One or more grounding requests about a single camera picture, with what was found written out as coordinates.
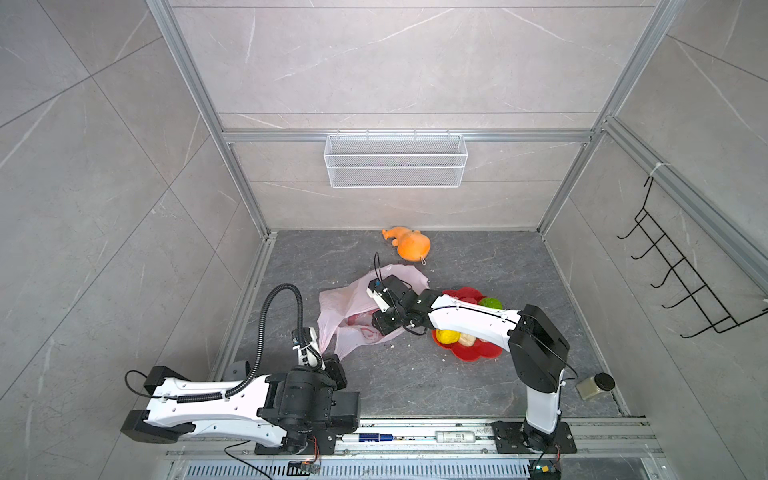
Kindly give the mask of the pink plastic bag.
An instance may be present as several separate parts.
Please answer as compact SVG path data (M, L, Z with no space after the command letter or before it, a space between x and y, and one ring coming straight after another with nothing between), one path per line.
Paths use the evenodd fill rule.
M356 348L372 346L392 340L404 330L398 328L387 335L372 324L373 312L379 307L367 294L368 284L376 279L373 270L346 287L323 291L319 294L318 317L319 347L323 353L335 340L334 353L343 359Z

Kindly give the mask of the red flower-shaped plate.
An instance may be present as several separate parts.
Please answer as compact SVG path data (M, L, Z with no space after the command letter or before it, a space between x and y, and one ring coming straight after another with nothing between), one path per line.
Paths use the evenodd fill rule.
M483 295L479 290L470 287L462 287L458 290L443 290L442 293L454 299L474 305L479 305L478 302L482 298L488 297ZM433 331L431 333L433 341L439 347L450 350L454 356L464 362L473 362L481 358L495 359L504 352L501 347L478 338L472 348L466 348L459 343L442 345L435 341Z

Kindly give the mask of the beige fake bun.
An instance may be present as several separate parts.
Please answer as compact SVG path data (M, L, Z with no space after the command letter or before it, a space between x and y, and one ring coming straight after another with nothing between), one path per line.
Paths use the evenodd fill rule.
M461 333L458 339L458 343L466 348L472 348L476 343L477 338L475 336Z

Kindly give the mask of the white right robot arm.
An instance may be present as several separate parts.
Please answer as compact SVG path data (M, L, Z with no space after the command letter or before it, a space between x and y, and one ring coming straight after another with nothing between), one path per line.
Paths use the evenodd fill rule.
M378 307L373 326L381 334L399 328L411 333L450 330L510 353L514 370L526 386L526 415L521 423L492 424L498 452L513 453L517 447L542 453L576 451L566 442L570 427L561 422L560 409L570 345L543 310L534 305L499 310L436 290L417 293L394 275L370 281L367 294Z

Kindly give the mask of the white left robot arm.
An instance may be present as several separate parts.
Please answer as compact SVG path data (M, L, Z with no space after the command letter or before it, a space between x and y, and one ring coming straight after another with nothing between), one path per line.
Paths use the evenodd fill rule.
M290 371L249 371L240 381L192 382L156 366L144 382L147 406L130 411L121 432L148 444L223 438L251 441L258 455L331 454L359 426L359 395L347 390L337 356L320 356L313 328L295 332L294 349Z

